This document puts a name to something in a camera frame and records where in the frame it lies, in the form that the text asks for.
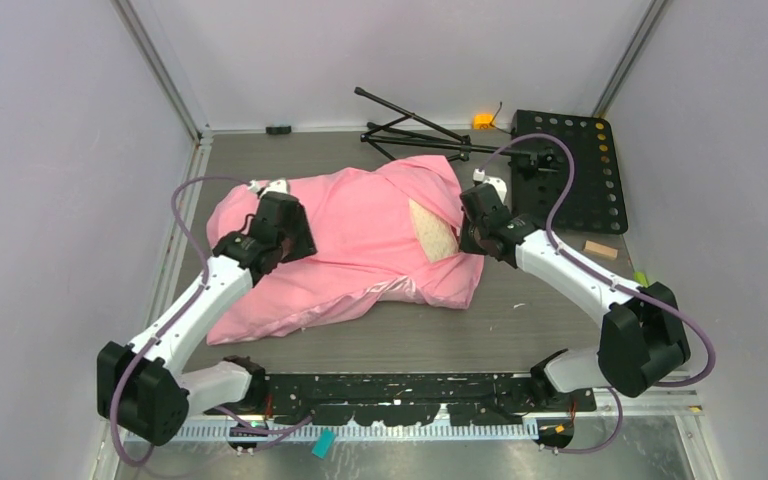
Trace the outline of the cream textured pillow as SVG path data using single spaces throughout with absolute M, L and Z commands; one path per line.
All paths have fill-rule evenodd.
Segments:
M 458 253 L 456 235 L 444 219 L 413 199 L 409 200 L 409 211 L 416 238 L 429 262 L 436 263 Z

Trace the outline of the pink pillowcase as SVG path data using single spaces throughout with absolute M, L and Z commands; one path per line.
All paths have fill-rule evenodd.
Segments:
M 409 211 L 413 199 L 457 235 L 461 186 L 445 157 L 413 156 L 373 171 L 344 168 L 288 183 L 306 209 L 317 253 L 265 276 L 209 331 L 209 345 L 354 320 L 380 301 L 470 306 L 483 258 L 458 249 L 429 262 Z

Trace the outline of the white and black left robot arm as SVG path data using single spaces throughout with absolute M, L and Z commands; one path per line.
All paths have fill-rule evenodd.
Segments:
M 276 191 L 260 196 L 244 230 L 224 235 L 199 276 L 158 320 L 127 344 L 109 342 L 97 357 L 97 409 L 115 427 L 163 446 L 192 415 L 219 406 L 244 414 L 266 403 L 262 366 L 229 356 L 198 371 L 184 368 L 230 307 L 282 263 L 316 252 L 302 203 Z

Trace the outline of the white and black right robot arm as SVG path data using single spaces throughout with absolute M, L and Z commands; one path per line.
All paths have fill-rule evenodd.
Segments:
M 600 329 L 596 345 L 560 350 L 531 368 L 530 392 L 537 406 L 556 410 L 572 391 L 592 387 L 611 387 L 635 398 L 690 359 L 668 287 L 643 287 L 602 268 L 526 216 L 513 216 L 487 183 L 464 191 L 460 200 L 463 251 L 537 277 Z

